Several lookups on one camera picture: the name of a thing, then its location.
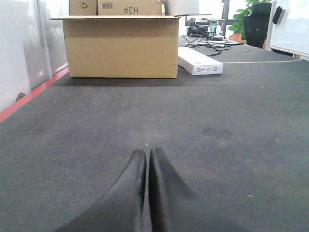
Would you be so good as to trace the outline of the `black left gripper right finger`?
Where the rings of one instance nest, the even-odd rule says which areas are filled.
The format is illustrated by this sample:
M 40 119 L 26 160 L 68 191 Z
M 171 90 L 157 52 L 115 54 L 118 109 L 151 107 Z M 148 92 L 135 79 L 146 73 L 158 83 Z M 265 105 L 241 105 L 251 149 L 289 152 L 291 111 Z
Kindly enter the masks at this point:
M 150 152 L 149 206 L 154 232 L 244 230 L 197 196 L 181 179 L 161 148 Z

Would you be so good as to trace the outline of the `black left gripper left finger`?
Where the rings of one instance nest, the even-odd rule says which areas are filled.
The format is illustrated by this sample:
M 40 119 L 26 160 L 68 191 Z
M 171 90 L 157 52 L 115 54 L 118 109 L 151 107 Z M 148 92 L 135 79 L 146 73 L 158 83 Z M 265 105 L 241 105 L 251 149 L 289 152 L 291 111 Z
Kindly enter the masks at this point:
M 114 185 L 58 232 L 141 232 L 146 154 L 135 150 Z

